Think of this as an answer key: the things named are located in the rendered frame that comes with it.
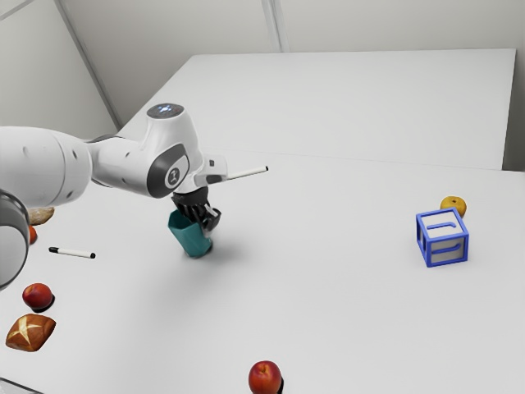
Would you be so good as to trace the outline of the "yellow orange fruit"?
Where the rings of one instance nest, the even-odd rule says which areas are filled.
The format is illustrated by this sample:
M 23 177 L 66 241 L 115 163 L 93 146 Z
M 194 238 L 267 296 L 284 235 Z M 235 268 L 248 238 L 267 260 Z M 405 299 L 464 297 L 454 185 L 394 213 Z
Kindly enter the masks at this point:
M 467 211 L 467 204 L 461 197 L 449 195 L 446 196 L 440 204 L 440 209 L 455 208 L 461 218 L 464 217 Z

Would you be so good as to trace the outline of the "white marker pen black caps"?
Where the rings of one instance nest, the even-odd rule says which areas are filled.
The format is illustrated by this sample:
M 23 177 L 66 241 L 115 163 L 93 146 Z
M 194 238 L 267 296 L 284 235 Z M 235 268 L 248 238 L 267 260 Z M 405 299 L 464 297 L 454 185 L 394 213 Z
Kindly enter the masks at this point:
M 81 257 L 86 259 L 95 259 L 96 254 L 94 252 L 84 251 L 84 250 L 72 250 L 66 248 L 60 248 L 56 246 L 51 246 L 48 248 L 48 251 L 53 254 L 64 254 L 75 257 Z
M 269 170 L 268 166 L 256 167 L 256 168 L 252 168 L 248 170 L 243 170 L 241 172 L 231 173 L 226 177 L 226 179 L 230 181 L 234 179 L 239 179 L 239 178 L 243 178 L 247 176 L 253 176 L 253 175 L 260 174 L 260 173 L 264 173 L 264 172 L 267 172 L 268 170 Z

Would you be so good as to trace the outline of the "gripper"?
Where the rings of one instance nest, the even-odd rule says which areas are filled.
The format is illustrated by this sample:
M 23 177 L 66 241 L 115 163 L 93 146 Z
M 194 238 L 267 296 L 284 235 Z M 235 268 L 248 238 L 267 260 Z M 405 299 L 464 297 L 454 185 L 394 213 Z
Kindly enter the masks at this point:
M 221 211 L 208 202 L 208 187 L 200 187 L 190 193 L 174 192 L 171 196 L 178 211 L 192 223 L 198 223 L 203 235 L 210 238 L 214 226 L 221 219 Z

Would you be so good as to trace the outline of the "brown scored bread roll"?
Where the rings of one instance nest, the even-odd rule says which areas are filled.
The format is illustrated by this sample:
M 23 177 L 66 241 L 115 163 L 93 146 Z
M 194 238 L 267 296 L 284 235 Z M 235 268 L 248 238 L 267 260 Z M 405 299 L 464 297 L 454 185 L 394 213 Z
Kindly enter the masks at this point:
M 56 322 L 47 316 L 26 314 L 19 317 L 7 333 L 5 345 L 25 352 L 36 352 L 52 335 Z

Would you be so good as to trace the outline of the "blue white letter block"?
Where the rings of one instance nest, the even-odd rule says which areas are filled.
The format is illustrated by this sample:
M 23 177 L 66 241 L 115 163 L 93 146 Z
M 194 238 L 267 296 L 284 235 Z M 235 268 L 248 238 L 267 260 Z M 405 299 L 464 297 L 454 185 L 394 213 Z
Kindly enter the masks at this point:
M 468 260 L 469 232 L 455 207 L 418 213 L 416 238 L 428 268 Z

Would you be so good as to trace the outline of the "teal faceted mug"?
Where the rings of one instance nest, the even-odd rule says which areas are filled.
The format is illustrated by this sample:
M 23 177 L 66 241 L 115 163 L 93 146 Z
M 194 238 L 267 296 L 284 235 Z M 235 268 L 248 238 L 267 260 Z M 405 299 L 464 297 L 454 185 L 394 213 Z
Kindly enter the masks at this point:
M 200 225 L 191 222 L 179 210 L 170 214 L 167 225 L 190 258 L 200 258 L 212 248 L 212 240 L 203 234 Z

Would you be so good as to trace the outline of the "pale bread roll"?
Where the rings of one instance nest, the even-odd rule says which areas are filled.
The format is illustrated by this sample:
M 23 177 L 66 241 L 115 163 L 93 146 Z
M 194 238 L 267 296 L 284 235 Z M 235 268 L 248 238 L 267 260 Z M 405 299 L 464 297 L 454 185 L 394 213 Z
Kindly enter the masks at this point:
M 29 208 L 29 222 L 31 226 L 43 225 L 49 221 L 55 213 L 54 207 Z

